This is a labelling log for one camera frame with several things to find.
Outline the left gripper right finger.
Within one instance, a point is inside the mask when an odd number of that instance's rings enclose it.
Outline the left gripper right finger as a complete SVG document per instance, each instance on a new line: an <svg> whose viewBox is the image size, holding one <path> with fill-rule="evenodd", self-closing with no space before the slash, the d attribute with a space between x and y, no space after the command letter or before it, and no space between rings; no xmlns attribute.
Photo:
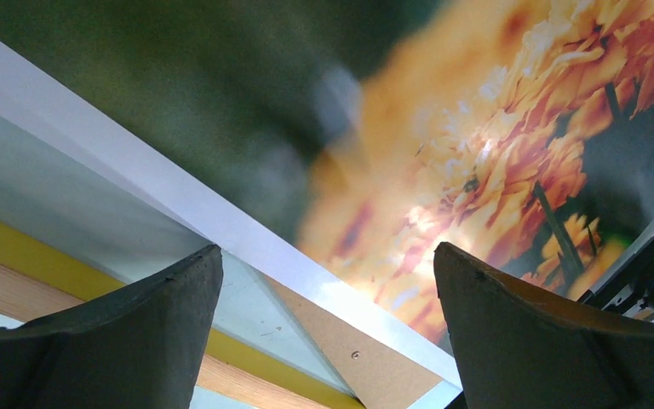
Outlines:
<svg viewBox="0 0 654 409"><path fill-rule="evenodd" d="M438 245L459 408L654 408L654 324L560 297Z"/></svg>

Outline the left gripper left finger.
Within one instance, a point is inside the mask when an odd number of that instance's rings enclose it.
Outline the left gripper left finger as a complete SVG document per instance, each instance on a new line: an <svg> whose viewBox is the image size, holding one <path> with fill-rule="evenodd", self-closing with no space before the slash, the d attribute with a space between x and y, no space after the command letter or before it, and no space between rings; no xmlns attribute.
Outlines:
<svg viewBox="0 0 654 409"><path fill-rule="evenodd" d="M223 280L208 245L104 296L0 327L0 408L187 408Z"/></svg>

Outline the yellow wooden picture frame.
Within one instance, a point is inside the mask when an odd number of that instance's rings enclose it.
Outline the yellow wooden picture frame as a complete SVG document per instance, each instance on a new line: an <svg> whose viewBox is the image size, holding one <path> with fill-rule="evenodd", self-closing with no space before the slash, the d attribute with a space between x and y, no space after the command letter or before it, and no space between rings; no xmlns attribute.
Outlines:
<svg viewBox="0 0 654 409"><path fill-rule="evenodd" d="M89 301L122 282L0 222L0 313L31 320ZM200 389L256 408L360 408L361 403L228 335L212 330Z"/></svg>

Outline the orange flower photo print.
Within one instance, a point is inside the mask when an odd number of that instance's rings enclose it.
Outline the orange flower photo print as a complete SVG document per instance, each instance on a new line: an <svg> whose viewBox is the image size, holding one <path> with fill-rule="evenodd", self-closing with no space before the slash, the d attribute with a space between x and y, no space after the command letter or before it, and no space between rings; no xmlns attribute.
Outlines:
<svg viewBox="0 0 654 409"><path fill-rule="evenodd" d="M579 297L654 218L654 1L0 1L0 41L431 341L438 242Z"/></svg>

